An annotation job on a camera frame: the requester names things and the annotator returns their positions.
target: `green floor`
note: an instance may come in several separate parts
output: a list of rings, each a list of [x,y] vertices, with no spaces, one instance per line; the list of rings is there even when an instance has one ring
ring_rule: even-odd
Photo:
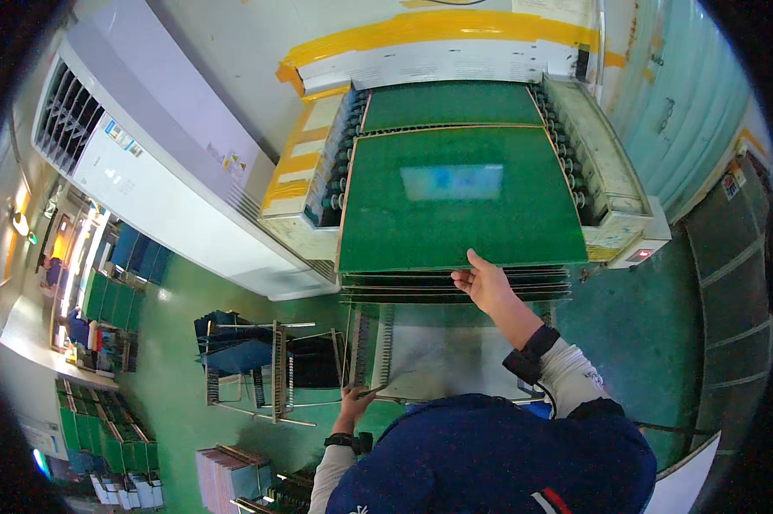
[[[633,273],[606,271],[585,284],[573,276],[572,302],[557,310],[557,326],[597,365],[629,416],[654,424],[686,425],[696,406],[700,367],[700,306],[686,239],[669,243]],[[271,303],[175,256],[162,288],[152,287],[141,320],[137,372],[121,378],[131,401],[159,442],[160,476],[167,512],[206,512],[201,506],[195,450],[235,444],[270,457],[278,470],[320,458],[337,406],[296,410],[293,417],[318,427],[252,420],[207,407],[201,366],[195,363],[192,320],[215,309],[234,309],[258,322],[315,321],[319,329],[346,324],[336,296]],[[222,392],[227,398],[228,391]],[[296,395],[296,401],[334,400],[336,391]],[[378,437],[402,412],[376,403],[360,424]],[[683,440],[647,434],[661,468],[680,457]]]

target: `light blue wall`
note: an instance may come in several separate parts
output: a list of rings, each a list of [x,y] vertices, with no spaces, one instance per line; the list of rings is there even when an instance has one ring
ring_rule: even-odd
[[[693,0],[641,3],[637,15],[609,119],[647,194],[660,198],[671,219],[732,144],[751,89],[729,43]],[[652,54],[663,66],[649,61]],[[654,81],[643,76],[647,62]]]

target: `blue shirt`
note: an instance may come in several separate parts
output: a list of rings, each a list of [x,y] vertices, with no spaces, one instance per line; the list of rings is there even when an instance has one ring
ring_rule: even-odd
[[[58,282],[58,276],[61,274],[61,259],[53,257],[49,260],[49,269],[47,270],[47,285],[53,285]]]
[[[90,324],[78,317],[78,309],[74,308],[66,314],[66,333],[76,343],[87,345],[90,339]]]
[[[344,473],[327,512],[544,514],[549,502],[556,512],[637,513],[655,475],[655,456],[623,416],[550,420],[461,395],[399,417]]]

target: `ceiling light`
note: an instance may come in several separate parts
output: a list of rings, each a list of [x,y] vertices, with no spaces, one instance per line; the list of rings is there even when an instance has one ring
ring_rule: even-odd
[[[12,226],[24,237],[30,233],[30,225],[26,221],[26,216],[21,212],[16,212],[12,215]]]

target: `stack of boards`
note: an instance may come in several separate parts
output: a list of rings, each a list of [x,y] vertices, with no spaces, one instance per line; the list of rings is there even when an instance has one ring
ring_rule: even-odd
[[[259,499],[271,485],[270,461],[264,457],[215,447],[196,451],[195,462],[201,501],[213,514],[234,514],[229,500]]]
[[[474,248],[525,301],[570,294],[587,262],[572,192],[525,84],[374,90],[355,139],[338,272],[345,303],[468,303]]]

